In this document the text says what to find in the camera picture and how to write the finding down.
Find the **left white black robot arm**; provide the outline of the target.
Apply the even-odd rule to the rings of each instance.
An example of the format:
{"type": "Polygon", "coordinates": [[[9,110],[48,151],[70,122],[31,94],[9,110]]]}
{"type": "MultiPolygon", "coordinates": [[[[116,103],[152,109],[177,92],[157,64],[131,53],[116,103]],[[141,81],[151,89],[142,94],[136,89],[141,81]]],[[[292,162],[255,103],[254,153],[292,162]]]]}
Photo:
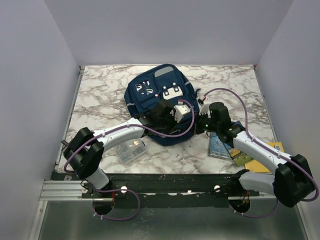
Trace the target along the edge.
{"type": "Polygon", "coordinates": [[[63,156],[79,179],[88,181],[99,197],[107,197],[111,180],[99,167],[103,154],[127,141],[151,135],[153,131],[168,135],[178,124],[176,112],[177,106],[163,99],[139,118],[132,117],[117,126],[97,131],[84,127],[67,145],[63,156]]]}

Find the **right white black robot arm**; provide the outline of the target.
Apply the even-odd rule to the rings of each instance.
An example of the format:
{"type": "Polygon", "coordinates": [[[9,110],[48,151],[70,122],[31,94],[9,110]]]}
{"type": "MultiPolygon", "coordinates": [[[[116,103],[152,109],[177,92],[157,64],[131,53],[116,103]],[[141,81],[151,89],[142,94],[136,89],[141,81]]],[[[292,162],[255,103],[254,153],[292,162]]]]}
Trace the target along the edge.
{"type": "Polygon", "coordinates": [[[242,170],[230,183],[230,191],[241,196],[247,191],[274,195],[283,205],[292,208],[301,201],[309,201],[309,194],[319,196],[307,159],[297,154],[292,156],[259,140],[241,124],[231,121],[228,108],[222,102],[202,104],[195,117],[197,134],[213,132],[225,145],[240,150],[269,170],[268,174],[242,170]]]}

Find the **navy blue student backpack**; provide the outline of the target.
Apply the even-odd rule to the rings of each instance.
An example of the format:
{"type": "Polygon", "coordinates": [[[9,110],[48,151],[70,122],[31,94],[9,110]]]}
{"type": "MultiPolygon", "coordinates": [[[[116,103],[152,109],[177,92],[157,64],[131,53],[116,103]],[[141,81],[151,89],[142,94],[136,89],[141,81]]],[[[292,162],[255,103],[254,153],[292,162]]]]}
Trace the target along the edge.
{"type": "Polygon", "coordinates": [[[130,81],[124,100],[134,118],[148,115],[164,100],[170,101],[172,105],[176,105],[179,100],[186,100],[192,105],[194,112],[198,113],[198,91],[175,65],[166,63],[143,72],[130,81]]]}

